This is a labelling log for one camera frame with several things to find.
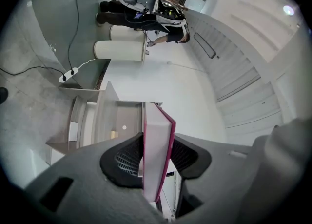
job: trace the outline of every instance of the pink book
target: pink book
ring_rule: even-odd
[[[143,190],[157,202],[166,178],[175,138],[176,122],[155,103],[145,103]]]

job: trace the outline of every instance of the person's hand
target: person's hand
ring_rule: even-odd
[[[152,47],[154,45],[155,45],[155,43],[153,41],[150,41],[150,42],[147,43],[147,47]]]

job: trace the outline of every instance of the power strip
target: power strip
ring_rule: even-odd
[[[77,68],[73,68],[73,74],[71,74],[71,72],[72,72],[72,70],[69,70],[69,71],[67,71],[65,74],[64,74],[64,76],[65,76],[65,80],[64,80],[64,76],[61,76],[60,78],[59,78],[59,82],[61,82],[61,83],[65,83],[68,79],[70,79],[73,75],[75,75],[75,74],[77,74],[78,73],[78,69]]]

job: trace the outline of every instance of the white cylindrical container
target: white cylindrical container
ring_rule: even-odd
[[[113,25],[109,35],[111,40],[144,42],[144,33],[142,31],[135,31],[126,26]]]
[[[137,41],[97,41],[94,55],[98,59],[143,61],[145,42]]]

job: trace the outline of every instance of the ceiling light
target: ceiling light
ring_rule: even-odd
[[[285,6],[283,7],[283,10],[284,10],[284,12],[285,12],[287,15],[289,15],[289,16],[292,16],[292,15],[294,14],[293,9],[292,9],[290,6],[288,6],[288,5],[285,5]]]

